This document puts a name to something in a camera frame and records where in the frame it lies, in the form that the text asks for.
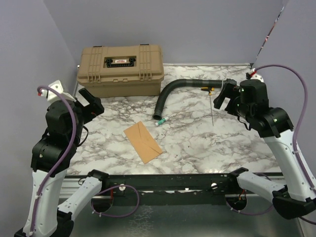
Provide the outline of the green white glue stick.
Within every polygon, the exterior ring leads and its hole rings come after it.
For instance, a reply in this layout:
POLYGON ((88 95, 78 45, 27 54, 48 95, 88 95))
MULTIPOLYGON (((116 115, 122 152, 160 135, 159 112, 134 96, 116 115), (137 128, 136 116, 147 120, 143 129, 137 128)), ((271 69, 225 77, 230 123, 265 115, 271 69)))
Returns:
POLYGON ((156 125, 156 126, 160 126, 160 125, 164 124, 164 123, 165 123, 166 121, 168 121, 168 120, 169 120, 169 117, 164 117, 164 118, 162 118, 161 120, 155 122, 155 125, 156 125))

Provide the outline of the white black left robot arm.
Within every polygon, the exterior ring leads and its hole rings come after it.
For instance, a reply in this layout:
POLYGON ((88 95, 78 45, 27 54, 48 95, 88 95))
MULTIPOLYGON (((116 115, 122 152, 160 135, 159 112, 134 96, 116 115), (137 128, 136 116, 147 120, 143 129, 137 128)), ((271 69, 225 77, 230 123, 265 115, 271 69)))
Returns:
POLYGON ((16 237, 68 237, 82 209, 96 195, 109 189, 108 174, 88 173, 84 183, 63 203, 59 203, 63 181, 77 148, 83 144, 85 124, 104 112, 100 98, 85 88, 79 93, 88 101, 84 106, 76 98, 48 87, 38 88, 39 95, 54 94, 57 100, 48 107, 47 128, 32 149, 33 191, 30 211, 16 237))

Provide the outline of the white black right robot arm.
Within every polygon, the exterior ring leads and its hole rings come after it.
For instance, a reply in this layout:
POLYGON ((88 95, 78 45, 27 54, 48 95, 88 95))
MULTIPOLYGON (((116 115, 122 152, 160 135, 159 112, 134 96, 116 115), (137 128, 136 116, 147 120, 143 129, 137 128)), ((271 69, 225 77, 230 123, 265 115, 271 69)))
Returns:
POLYGON ((269 105, 265 83, 247 79, 239 85, 225 83, 214 100, 218 109, 228 98, 225 108, 228 114, 248 122, 247 129, 254 129, 272 151, 283 173, 284 185, 262 178, 246 168, 229 174, 227 188, 232 193, 251 191, 270 201, 285 219, 305 216, 316 209, 316 179, 293 141, 294 126, 287 112, 269 105))

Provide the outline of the brown paper envelope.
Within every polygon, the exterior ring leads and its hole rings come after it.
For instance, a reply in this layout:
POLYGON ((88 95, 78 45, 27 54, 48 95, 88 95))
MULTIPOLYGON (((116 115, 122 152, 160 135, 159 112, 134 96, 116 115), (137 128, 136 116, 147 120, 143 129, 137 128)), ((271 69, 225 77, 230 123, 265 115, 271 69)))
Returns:
POLYGON ((141 121, 125 129, 124 133, 144 164, 163 153, 141 121))

